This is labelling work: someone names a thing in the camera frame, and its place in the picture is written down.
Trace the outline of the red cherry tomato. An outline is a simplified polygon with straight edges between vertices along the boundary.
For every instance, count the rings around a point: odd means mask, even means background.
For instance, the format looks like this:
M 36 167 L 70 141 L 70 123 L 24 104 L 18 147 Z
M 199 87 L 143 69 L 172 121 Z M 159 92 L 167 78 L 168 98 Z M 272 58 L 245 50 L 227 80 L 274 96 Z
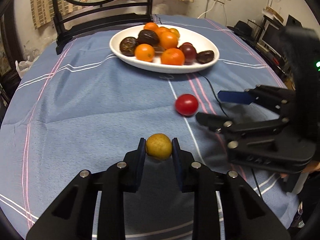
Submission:
M 182 94 L 175 101 L 175 110 L 183 116 L 194 115 L 199 107 L 197 98 L 192 94 Z
M 182 45 L 190 45 L 190 46 L 193 46 L 193 44 L 190 43 L 190 42 L 184 42 Z

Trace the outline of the small dark passion fruit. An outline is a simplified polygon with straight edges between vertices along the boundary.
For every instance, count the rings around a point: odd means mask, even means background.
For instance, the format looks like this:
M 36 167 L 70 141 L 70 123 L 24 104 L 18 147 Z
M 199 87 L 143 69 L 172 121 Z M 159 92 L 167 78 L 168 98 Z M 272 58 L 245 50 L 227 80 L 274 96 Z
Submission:
M 196 61 L 200 64 L 206 64 L 214 59 L 214 52 L 212 50 L 205 50 L 202 52 L 197 53 L 196 55 Z

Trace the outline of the small yellow longan fruit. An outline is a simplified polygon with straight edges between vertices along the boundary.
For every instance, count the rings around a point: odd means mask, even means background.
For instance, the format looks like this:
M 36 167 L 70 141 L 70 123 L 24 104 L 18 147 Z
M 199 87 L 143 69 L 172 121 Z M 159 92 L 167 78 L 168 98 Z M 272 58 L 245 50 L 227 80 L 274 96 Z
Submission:
M 146 141 L 146 153 L 157 160 L 167 160 L 172 154 L 172 143 L 165 134 L 157 133 Z

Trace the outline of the large front mandarin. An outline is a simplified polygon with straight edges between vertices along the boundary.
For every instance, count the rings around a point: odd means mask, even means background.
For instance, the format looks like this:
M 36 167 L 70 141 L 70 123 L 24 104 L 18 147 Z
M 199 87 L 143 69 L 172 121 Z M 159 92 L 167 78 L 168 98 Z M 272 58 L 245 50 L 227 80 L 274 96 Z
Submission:
M 161 55 L 161 64 L 182 66 L 185 63 L 185 56 L 181 50 L 170 48 L 165 50 Z

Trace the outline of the small orange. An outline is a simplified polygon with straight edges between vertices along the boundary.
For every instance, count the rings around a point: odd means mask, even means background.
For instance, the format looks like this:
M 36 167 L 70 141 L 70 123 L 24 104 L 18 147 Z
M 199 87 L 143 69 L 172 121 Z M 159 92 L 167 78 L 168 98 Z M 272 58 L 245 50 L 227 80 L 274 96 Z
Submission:
M 171 33 L 173 33 L 177 37 L 177 39 L 180 38 L 180 33 L 179 33 L 179 31 L 177 29 L 170 28 L 169 30 L 170 30 Z
M 158 37 L 160 37 L 163 33 L 169 32 L 170 33 L 170 29 L 166 28 L 166 27 L 158 27 L 155 30 L 155 33 L 158 35 Z

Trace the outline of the small orange top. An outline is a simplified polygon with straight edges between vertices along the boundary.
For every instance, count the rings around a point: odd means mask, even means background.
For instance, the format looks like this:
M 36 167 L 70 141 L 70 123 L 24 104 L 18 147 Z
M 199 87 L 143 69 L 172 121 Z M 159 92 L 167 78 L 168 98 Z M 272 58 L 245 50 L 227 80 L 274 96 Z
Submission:
M 155 33 L 158 35 L 158 37 L 160 37 L 163 33 L 169 32 L 170 33 L 170 29 L 166 28 L 166 27 L 158 27 L 155 30 Z

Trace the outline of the white oval plate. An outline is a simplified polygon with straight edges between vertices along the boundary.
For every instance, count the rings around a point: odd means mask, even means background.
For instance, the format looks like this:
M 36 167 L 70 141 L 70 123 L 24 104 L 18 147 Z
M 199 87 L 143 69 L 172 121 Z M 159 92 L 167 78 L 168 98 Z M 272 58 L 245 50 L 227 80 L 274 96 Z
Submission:
M 166 73 L 166 74 L 187 74 L 187 73 L 194 73 L 199 72 L 201 70 L 207 69 L 214 64 L 217 63 L 220 52 L 217 48 L 217 46 L 208 38 L 204 37 L 203 35 L 189 30 L 182 27 L 176 27 L 172 26 L 173 28 L 177 29 L 180 33 L 180 39 L 178 44 L 182 45 L 184 42 L 190 42 L 196 49 L 196 51 L 202 52 L 205 50 L 212 50 L 214 52 L 214 58 L 212 61 L 200 64 L 197 62 L 194 62 L 190 65 L 183 65 L 183 66 L 175 66 L 175 65 L 168 65 L 168 64 L 161 64 L 160 56 L 157 55 L 153 59 L 152 62 L 145 62 L 140 61 L 136 59 L 134 56 L 125 56 L 120 52 L 120 42 L 129 36 L 137 37 L 139 32 L 143 30 L 143 25 L 136 25 L 133 27 L 126 28 L 124 30 L 121 30 L 114 34 L 109 42 L 109 47 L 112 50 L 112 53 L 114 53 L 121 61 L 132 65 L 134 67 L 143 69 L 143 70 L 149 70 L 152 72 L 157 73 Z

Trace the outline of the computer monitor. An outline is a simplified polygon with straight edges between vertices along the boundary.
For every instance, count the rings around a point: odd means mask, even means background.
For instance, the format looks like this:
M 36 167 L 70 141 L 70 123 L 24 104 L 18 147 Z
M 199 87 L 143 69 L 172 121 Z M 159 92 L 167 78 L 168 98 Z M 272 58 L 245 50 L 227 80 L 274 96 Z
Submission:
M 280 30 L 274 27 L 272 24 L 268 24 L 263 33 L 261 40 L 270 48 L 272 51 L 280 56 L 283 56 L 283 50 L 279 39 Z

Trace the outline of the black hat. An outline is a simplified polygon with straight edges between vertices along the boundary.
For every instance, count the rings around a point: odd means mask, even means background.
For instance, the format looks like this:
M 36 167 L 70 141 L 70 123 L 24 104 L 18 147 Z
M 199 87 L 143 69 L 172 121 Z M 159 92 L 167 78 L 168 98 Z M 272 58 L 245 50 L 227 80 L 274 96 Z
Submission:
M 227 26 L 229 30 L 235 33 L 237 36 L 242 37 L 252 37 L 252 27 L 250 27 L 246 22 L 238 21 L 235 26 Z

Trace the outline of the black speaker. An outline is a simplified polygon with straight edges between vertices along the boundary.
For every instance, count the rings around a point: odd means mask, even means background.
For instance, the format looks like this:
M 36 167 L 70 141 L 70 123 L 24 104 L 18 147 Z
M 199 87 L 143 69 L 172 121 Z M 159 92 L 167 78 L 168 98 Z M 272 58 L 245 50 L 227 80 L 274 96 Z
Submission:
M 295 27 L 300 27 L 301 28 L 302 24 L 301 24 L 301 22 L 299 20 L 297 20 L 293 16 L 288 15 L 286 26 L 295 26 Z

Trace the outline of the blue striped tablecloth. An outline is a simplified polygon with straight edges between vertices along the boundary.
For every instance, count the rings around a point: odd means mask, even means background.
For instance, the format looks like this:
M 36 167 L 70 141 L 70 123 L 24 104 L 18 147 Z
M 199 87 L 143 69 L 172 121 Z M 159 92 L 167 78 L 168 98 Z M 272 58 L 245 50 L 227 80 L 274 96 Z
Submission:
M 177 138 L 212 170 L 236 170 L 290 226 L 299 201 L 281 189 L 280 176 L 229 164 L 222 136 L 174 109 L 180 95 L 192 94 L 204 113 L 227 113 L 237 122 L 271 120 L 276 116 L 257 105 L 219 106 L 214 94 L 282 81 L 218 23 L 165 15 L 155 21 L 207 37 L 219 61 L 195 74 L 144 71 L 118 59 L 109 47 L 114 31 L 102 31 L 77 38 L 61 55 L 50 45 L 23 77 L 1 125 L 1 208 L 22 237 L 81 170 L 104 171 L 156 133 Z

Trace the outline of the white plastic bag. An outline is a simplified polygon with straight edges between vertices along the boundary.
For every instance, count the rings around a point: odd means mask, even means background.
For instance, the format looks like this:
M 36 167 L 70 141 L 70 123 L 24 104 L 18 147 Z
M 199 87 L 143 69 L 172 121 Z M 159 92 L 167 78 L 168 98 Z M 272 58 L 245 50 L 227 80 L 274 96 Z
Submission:
M 38 58 L 39 56 L 35 57 L 33 61 L 15 61 L 16 71 L 21 79 L 25 75 L 25 73 L 28 72 L 28 70 L 32 67 L 32 65 L 36 62 Z

